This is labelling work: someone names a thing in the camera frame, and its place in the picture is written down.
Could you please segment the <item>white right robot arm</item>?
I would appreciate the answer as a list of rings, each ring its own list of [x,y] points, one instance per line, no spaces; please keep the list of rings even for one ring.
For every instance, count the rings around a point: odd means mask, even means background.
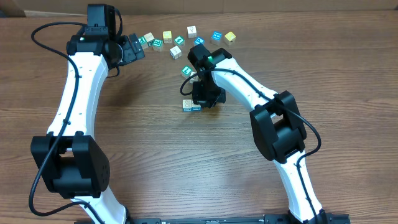
[[[326,223],[307,172],[304,141],[306,128],[318,131],[300,115],[294,96],[266,88],[246,73],[225,49],[210,52],[203,44],[192,47],[187,56],[199,81],[190,92],[193,103],[212,108],[226,101],[230,93],[247,110],[254,143],[272,161],[289,200],[291,223]]]

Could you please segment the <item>blue P block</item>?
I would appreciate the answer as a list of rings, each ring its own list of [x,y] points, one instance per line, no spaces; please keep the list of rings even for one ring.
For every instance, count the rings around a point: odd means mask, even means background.
[[[193,43],[194,43],[194,46],[196,46],[198,44],[204,44],[205,40],[202,39],[201,37],[197,37]]]

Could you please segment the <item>hedgehog block white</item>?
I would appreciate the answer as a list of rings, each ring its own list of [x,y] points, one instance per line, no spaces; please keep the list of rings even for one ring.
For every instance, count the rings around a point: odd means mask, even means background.
[[[196,72],[191,72],[190,76],[192,78],[189,80],[189,83],[193,84],[194,82],[199,81],[199,77],[196,75]]]

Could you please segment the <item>yellow top block left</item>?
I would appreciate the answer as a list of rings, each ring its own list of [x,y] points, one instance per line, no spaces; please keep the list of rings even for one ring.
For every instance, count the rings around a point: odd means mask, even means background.
[[[170,30],[163,31],[162,37],[165,44],[171,44],[173,42],[172,32]]]

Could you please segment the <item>acorn block yellow sides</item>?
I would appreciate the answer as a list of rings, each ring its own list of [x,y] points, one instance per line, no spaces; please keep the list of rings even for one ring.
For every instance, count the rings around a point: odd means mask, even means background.
[[[193,104],[193,105],[192,105],[192,110],[193,110],[193,111],[201,111],[201,106],[200,106],[200,105]]]

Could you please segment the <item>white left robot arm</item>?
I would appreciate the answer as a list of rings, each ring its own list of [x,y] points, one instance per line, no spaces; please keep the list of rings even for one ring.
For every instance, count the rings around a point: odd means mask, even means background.
[[[39,170],[29,193],[29,208],[44,217],[79,205],[92,223],[130,223],[128,209],[110,189],[110,164],[95,141],[94,124],[109,71],[144,58],[144,51],[136,34],[117,42],[107,35],[74,35],[64,57],[68,75],[57,114],[47,134],[33,137],[30,145]],[[35,209],[39,180],[71,202],[49,212]]]

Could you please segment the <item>white block with drawing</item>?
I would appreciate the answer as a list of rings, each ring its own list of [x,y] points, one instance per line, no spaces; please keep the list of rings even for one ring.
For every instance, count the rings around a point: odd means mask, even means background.
[[[197,29],[195,26],[188,26],[187,27],[187,34],[189,39],[193,39],[197,37]]]

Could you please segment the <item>cardboard back board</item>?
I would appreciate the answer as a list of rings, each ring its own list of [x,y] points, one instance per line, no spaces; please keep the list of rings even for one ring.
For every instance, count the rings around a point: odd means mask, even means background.
[[[397,0],[10,0],[1,8],[85,14],[88,4],[109,4],[122,14],[393,10]]]

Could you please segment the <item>white plain block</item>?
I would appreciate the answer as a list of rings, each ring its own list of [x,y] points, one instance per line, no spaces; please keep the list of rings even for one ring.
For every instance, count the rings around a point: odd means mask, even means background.
[[[174,46],[170,49],[170,55],[174,60],[180,58],[182,56],[182,51],[179,46]]]

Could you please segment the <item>green L block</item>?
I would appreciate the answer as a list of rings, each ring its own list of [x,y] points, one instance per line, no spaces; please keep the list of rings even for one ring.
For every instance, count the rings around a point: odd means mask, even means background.
[[[192,68],[189,67],[189,66],[187,66],[187,65],[184,66],[184,67],[182,68],[182,70],[181,70],[181,75],[182,75],[182,77],[184,77],[185,79],[189,78],[190,75],[191,75],[191,73],[192,73]]]

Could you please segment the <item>green R block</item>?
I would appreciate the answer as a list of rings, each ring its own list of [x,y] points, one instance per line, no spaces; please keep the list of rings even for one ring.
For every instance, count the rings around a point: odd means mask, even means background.
[[[164,48],[164,42],[161,39],[154,39],[152,43],[152,48],[154,51],[161,52]]]

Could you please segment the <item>beige top block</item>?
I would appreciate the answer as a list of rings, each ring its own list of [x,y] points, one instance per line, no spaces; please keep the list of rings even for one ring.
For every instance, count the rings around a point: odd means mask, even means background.
[[[154,40],[155,40],[153,34],[152,34],[151,32],[149,32],[149,33],[147,33],[147,34],[144,35],[144,38],[145,38],[145,40],[146,40],[148,46],[149,46],[149,47],[152,47],[153,42],[154,42]]]

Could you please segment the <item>yellow top block far right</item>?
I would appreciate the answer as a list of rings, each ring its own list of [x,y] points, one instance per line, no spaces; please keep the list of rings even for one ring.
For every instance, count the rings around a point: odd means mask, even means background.
[[[224,35],[224,42],[226,45],[232,45],[236,41],[236,35],[230,31],[227,34]]]

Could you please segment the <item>owl block blue side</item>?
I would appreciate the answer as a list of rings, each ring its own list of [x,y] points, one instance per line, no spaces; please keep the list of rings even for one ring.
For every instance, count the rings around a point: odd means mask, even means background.
[[[182,100],[182,111],[192,111],[192,100]]]

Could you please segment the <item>green 4 block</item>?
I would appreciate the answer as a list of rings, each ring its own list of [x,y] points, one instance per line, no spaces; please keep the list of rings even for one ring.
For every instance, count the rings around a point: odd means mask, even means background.
[[[184,47],[185,46],[185,39],[179,35],[174,38],[174,46]]]

